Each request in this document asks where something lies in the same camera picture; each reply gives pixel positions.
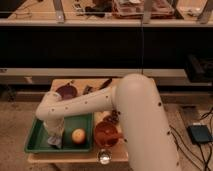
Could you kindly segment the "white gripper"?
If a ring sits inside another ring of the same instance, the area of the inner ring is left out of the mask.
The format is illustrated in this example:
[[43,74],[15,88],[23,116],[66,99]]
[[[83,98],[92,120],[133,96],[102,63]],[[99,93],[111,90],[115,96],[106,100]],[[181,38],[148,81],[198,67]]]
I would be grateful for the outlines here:
[[64,133],[64,119],[45,120],[43,123],[49,136],[61,137]]

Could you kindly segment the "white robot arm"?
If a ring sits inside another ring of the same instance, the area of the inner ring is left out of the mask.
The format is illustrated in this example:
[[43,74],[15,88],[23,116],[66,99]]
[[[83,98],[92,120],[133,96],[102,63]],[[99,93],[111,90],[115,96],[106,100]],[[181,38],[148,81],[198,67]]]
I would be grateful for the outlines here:
[[119,112],[129,163],[133,171],[181,171],[179,155],[153,79],[129,74],[116,86],[70,100],[53,91],[45,94],[36,117],[54,131],[66,116]]

